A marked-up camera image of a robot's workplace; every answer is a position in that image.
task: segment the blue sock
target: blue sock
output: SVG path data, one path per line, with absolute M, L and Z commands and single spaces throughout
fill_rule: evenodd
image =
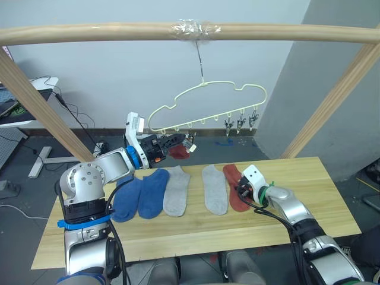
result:
M 164 194 L 169 172 L 157 169 L 142 180 L 141 195 L 138 200 L 138 214 L 144 219 L 157 217 L 162 211 Z
M 117 182 L 117 185 L 128 181 L 131 176 L 128 175 Z M 114 221 L 122 223 L 132 219 L 137 211 L 138 199 L 140 197 L 143 181 L 135 178 L 130 183 L 122 186 L 115 194 L 112 208 L 115 210 L 111 217 Z

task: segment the floor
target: floor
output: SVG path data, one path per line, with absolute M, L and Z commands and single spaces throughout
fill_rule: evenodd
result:
M 110 149 L 122 146 L 121 137 L 98 137 L 96 140 L 106 140 Z M 87 138 L 82 141 L 92 149 Z M 252 137 L 197 137 L 197 151 L 187 160 L 168 158 L 160 163 L 160 167 L 192 164 L 210 164 L 242 162 L 250 160 L 265 160 L 266 156 L 258 149 Z M 68 152 L 51 137 L 31 137 L 22 143 L 40 151 L 42 146 L 53 147 L 50 157 L 68 156 Z M 0 180 L 8 179 L 21 186 L 18 197 L 0 199 L 1 204 L 14 205 L 30 216 L 49 217 L 56 195 L 54 183 L 62 172 L 72 164 L 48 165 L 37 179 L 27 177 L 36 156 L 33 152 L 19 145 L 0 170 Z M 355 177 L 336 183 L 341 195 L 349 206 L 362 231 L 368 230 L 379 221 L 380 215 L 375 210 L 361 203 L 357 198 L 363 194 L 372 193 L 373 189 L 360 183 Z M 373 203 L 380 205 L 379 196 L 371 198 Z M 30 220 L 23 217 L 12 208 L 0 207 L 0 273 L 2 284 L 55 284 L 63 276 L 64 269 L 30 270 L 34 254 L 45 226 L 44 220 Z M 348 245 L 352 237 L 342 237 L 338 243 Z M 270 246 L 247 249 L 249 255 L 262 269 L 267 284 L 296 284 L 296 272 L 288 245 Z M 181 284 L 221 282 L 216 254 L 182 256 Z M 139 262 L 128 267 L 133 285 L 147 284 L 149 272 L 154 261 Z M 367 278 L 373 275 L 370 268 L 361 268 Z M 114 279 L 112 284 L 121 284 L 121 279 Z

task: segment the clothes hanger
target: clothes hanger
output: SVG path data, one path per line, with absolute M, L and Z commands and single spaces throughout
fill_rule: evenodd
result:
M 267 94 L 267 91 L 266 89 L 261 86 L 261 85 L 257 85 L 257 84 L 244 84 L 241 88 L 238 88 L 236 86 L 236 83 L 233 82 L 233 81 L 226 81 L 226 80 L 218 80 L 218 81 L 204 81 L 204 76 L 203 76 L 203 66 L 202 66 L 202 59 L 201 59 L 201 55 L 200 55 L 200 50 L 199 50 L 199 47 L 198 47 L 198 41 L 195 41 L 195 45 L 197 47 L 197 52 L 198 52 L 198 58 L 199 58 L 199 65 L 201 67 L 201 78 L 202 78 L 202 82 L 194 87 L 191 87 L 181 93 L 179 93 L 175 98 L 174 98 L 174 105 L 173 106 L 168 106 L 168 105 L 163 105 L 161 107 L 159 107 L 158 109 L 156 109 L 155 111 L 153 111 L 152 114 L 150 114 L 149 118 L 148 118 L 148 127 L 150 128 L 151 131 L 153 132 L 161 132 L 162 134 L 165 134 L 166 133 L 166 130 L 167 129 L 174 129 L 175 131 L 179 131 L 179 128 L 181 126 L 185 126 L 187 125 L 189 128 L 192 128 L 192 124 L 194 123 L 197 123 L 197 122 L 200 122 L 201 124 L 205 124 L 206 120 L 208 119 L 214 119 L 215 121 L 217 121 L 219 119 L 220 116 L 223 116 L 223 115 L 227 115 L 228 118 L 231 117 L 232 113 L 233 112 L 237 112 L 237 111 L 240 111 L 241 114 L 244 114 L 244 111 L 245 109 L 248 109 L 248 108 L 257 108 L 257 106 L 261 105 L 261 104 L 264 104 L 265 101 L 267 100 L 267 97 L 268 97 L 268 94 Z M 185 123 L 180 123 L 180 124 L 177 124 L 177 125 L 172 125 L 172 126 L 167 126 L 165 128 L 160 128 L 160 129 L 153 129 L 151 127 L 151 118 L 159 111 L 161 111 L 162 109 L 166 108 L 168 110 L 172 110 L 174 109 L 176 106 L 177 106 L 177 99 L 180 98 L 181 96 L 183 96 L 184 94 L 186 93 L 189 93 L 190 91 L 192 90 L 195 90 L 195 89 L 198 89 L 198 88 L 203 88 L 203 87 L 206 87 L 206 86 L 209 86 L 211 84 L 229 84 L 229 85 L 232 85 L 234 91 L 243 91 L 245 87 L 255 87 L 255 88 L 259 88 L 263 91 L 264 93 L 264 99 L 258 103 L 255 103 L 255 104 L 252 104 L 252 105 L 248 105 L 248 106 L 245 106 L 245 107 L 242 107 L 242 108 L 238 108 L 238 109 L 234 109 L 234 110 L 230 110 L 230 111 L 227 111 L 227 112 L 223 112 L 223 113 L 218 113 L 218 114 L 214 114 L 214 115 L 210 115 L 210 116 L 206 116 L 204 118 L 200 118 L 200 119 L 196 119 L 196 120 L 193 120 L 193 121 L 189 121 L 189 122 L 185 122 Z

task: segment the wooden rod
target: wooden rod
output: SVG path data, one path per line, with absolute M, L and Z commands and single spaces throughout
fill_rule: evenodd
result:
M 360 80 L 380 57 L 380 43 L 365 44 L 357 53 L 350 66 L 328 93 L 314 114 L 281 155 L 282 159 L 296 157 L 312 137 L 322 128 L 336 109 L 342 104 Z
M 204 23 L 211 40 L 314 40 L 323 42 L 380 43 L 374 28 L 257 24 Z M 188 38 L 179 23 L 98 23 L 0 29 L 0 45 L 87 42 L 99 40 L 178 40 Z
M 1 48 L 0 81 L 73 156 L 81 162 L 94 160 L 90 151 L 66 126 L 61 117 L 29 82 L 22 70 Z

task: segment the wooden table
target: wooden table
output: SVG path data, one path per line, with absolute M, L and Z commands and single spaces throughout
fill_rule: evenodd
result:
M 360 233 L 354 218 L 317 157 L 235 163 L 239 171 L 255 164 L 267 181 L 292 189 L 306 204 L 326 234 L 333 237 Z M 222 170 L 225 164 L 215 164 Z M 188 204 L 182 217 L 169 217 L 164 211 L 151 220 L 138 214 L 125 223 L 114 223 L 122 240 L 127 261 L 173 257 L 204 252 L 225 251 L 289 243 L 282 224 L 249 210 L 211 214 L 204 204 L 201 171 L 206 165 L 184 166 L 191 175 Z M 136 177 L 150 175 L 155 169 L 138 170 Z M 106 196 L 115 184 L 105 187 Z M 62 219 L 58 199 L 40 241 L 31 269 L 64 267 L 64 231 L 56 222 Z

